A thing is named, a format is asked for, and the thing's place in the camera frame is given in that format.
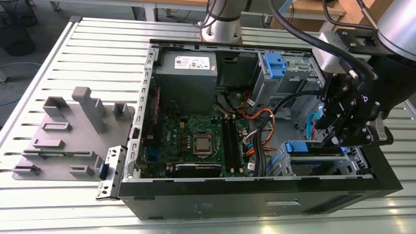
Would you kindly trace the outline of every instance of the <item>sticker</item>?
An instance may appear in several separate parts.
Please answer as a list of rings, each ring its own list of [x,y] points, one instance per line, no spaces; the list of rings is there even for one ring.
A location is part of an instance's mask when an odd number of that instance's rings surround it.
[[[247,99],[247,103],[248,103],[251,106],[255,106],[255,102],[253,102],[253,100]]]
[[[209,57],[177,56],[175,58],[175,69],[209,70]]]
[[[247,164],[247,169],[251,170],[251,171],[253,171],[253,170],[255,170],[255,164],[249,162],[249,163]]]

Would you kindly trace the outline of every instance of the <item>green motherboard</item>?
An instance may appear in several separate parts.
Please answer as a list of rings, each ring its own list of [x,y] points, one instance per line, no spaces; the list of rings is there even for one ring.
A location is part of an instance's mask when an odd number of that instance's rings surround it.
[[[171,177],[173,165],[177,163],[220,165],[221,177],[248,176],[241,145],[248,131],[247,120],[232,119],[232,122],[233,129],[227,130],[227,134],[223,135],[223,117],[165,116],[161,123],[160,147],[145,150],[148,177]],[[224,142],[233,137],[237,144],[228,149]],[[229,154],[239,158],[231,160]]]

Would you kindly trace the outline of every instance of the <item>open computer tower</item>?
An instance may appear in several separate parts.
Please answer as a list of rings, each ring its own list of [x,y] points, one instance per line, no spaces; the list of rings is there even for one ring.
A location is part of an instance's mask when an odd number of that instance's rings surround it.
[[[377,146],[311,144],[323,103],[299,97],[261,133],[256,175],[252,131],[292,93],[319,90],[325,75],[311,50],[153,40],[127,147],[108,151],[97,200],[121,199],[140,219],[331,213],[401,189]]]

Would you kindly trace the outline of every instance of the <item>trash bin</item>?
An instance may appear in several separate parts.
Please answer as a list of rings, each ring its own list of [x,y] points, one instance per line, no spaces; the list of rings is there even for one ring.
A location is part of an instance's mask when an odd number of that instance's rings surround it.
[[[28,55],[35,50],[25,26],[5,12],[0,12],[0,47],[12,56]]]
[[[37,23],[37,18],[28,0],[0,0],[0,5],[13,20],[25,27]]]

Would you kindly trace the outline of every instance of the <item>slotted aluminum surface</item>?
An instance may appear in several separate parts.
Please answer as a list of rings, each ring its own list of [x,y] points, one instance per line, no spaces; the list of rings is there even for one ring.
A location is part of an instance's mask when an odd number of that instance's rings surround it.
[[[305,48],[280,30],[243,29],[243,43]],[[416,123],[400,104],[387,124],[396,142],[384,146],[404,190],[365,200],[327,215],[208,220],[140,221],[121,201],[96,202],[96,182],[16,181],[11,170],[44,115],[48,96],[71,100],[75,86],[88,86],[104,103],[135,105],[149,39],[199,41],[188,24],[84,18],[69,23],[0,132],[0,231],[97,233],[415,233]]]

